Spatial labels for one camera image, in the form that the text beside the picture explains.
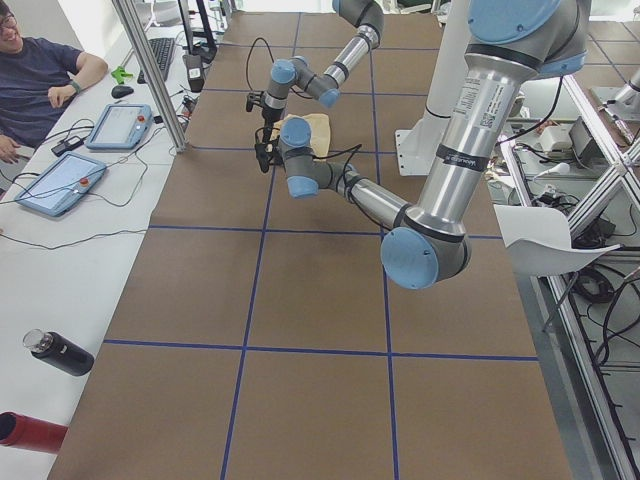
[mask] man's hand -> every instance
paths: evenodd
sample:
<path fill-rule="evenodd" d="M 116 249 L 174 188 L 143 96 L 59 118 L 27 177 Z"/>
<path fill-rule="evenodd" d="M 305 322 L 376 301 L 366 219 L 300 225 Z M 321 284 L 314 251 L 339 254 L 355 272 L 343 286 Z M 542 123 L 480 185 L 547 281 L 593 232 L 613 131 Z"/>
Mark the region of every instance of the man's hand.
<path fill-rule="evenodd" d="M 51 87 L 49 89 L 49 101 L 53 108 L 60 108 L 64 102 L 69 100 L 76 94 L 76 89 L 71 85 L 65 85 L 64 87 Z"/>
<path fill-rule="evenodd" d="M 0 135 L 0 160 L 4 163 L 18 163 L 16 148 L 20 148 L 20 144 L 13 138 Z"/>

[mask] computer mouse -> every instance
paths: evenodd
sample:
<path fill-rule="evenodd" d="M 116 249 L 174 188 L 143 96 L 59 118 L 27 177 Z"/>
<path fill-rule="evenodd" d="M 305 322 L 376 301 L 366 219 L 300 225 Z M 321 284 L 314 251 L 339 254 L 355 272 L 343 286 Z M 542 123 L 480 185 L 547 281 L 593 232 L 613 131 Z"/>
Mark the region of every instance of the computer mouse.
<path fill-rule="evenodd" d="M 128 85 L 116 85 L 111 89 L 111 96 L 113 98 L 122 98 L 133 93 L 133 88 Z"/>

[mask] blue joint cap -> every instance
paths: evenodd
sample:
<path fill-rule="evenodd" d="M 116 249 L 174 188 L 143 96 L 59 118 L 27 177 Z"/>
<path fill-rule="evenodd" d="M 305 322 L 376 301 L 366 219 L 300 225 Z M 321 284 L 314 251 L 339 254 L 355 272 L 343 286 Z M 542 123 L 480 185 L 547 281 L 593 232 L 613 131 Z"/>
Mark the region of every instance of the blue joint cap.
<path fill-rule="evenodd" d="M 280 140 L 292 148 L 307 147 L 311 144 L 311 127 L 304 118 L 290 118 L 280 130 Z"/>
<path fill-rule="evenodd" d="M 325 107 L 331 108 L 338 101 L 338 98 L 340 98 L 340 90 L 332 88 L 331 90 L 327 90 L 322 95 L 320 95 L 318 101 Z"/>
<path fill-rule="evenodd" d="M 438 280 L 438 257 L 429 241 L 415 230 L 397 227 L 385 235 L 380 249 L 384 270 L 403 288 L 418 290 Z"/>
<path fill-rule="evenodd" d="M 287 178 L 289 195 L 293 198 L 308 198 L 318 195 L 318 182 L 313 178 L 292 176 Z"/>
<path fill-rule="evenodd" d="M 286 85 L 296 78 L 296 67 L 291 60 L 276 60 L 271 67 L 271 78 L 274 82 Z"/>
<path fill-rule="evenodd" d="M 561 77 L 563 75 L 575 73 L 584 66 L 586 58 L 587 52 L 585 51 L 578 55 L 574 55 L 573 57 L 565 58 L 564 60 L 545 63 L 542 65 L 542 68 L 540 68 L 540 72 L 536 79 Z"/>
<path fill-rule="evenodd" d="M 471 0 L 469 29 L 490 45 L 515 42 L 531 35 L 556 12 L 562 0 Z"/>

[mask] man's arm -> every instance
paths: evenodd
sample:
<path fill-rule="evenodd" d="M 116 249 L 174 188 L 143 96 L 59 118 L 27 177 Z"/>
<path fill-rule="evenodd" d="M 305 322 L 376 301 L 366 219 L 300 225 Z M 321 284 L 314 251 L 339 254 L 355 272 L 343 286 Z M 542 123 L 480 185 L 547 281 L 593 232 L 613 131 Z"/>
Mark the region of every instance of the man's arm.
<path fill-rule="evenodd" d="M 95 85 L 107 73 L 108 65 L 100 57 L 87 52 L 78 55 L 76 61 L 78 74 L 74 77 L 73 84 L 63 87 L 51 87 L 49 89 L 49 101 L 54 108 L 60 108 L 64 102 L 73 97 L 76 93 Z"/>

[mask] metal pole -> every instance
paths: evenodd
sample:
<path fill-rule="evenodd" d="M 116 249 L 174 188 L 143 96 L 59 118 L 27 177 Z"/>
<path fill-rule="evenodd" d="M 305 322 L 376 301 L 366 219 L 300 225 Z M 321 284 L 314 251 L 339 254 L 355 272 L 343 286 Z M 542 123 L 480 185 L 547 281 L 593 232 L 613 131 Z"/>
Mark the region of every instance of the metal pole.
<path fill-rule="evenodd" d="M 156 102 L 158 110 L 160 110 L 162 120 L 169 131 L 169 135 L 176 147 L 176 151 L 178 153 L 184 152 L 187 147 L 184 131 L 182 130 L 182 126 L 180 125 L 176 112 L 173 109 L 171 97 L 169 96 L 169 92 L 167 92 L 164 79 L 162 78 L 162 74 L 158 68 L 155 56 L 151 51 L 144 29 L 140 24 L 133 2 L 132 0 L 112 1 L 113 6 L 120 17 L 122 26 L 131 41 L 133 51 L 136 53 L 140 67 L 144 72 L 145 79 L 149 85 L 149 89 L 151 90 L 151 95 Z"/>

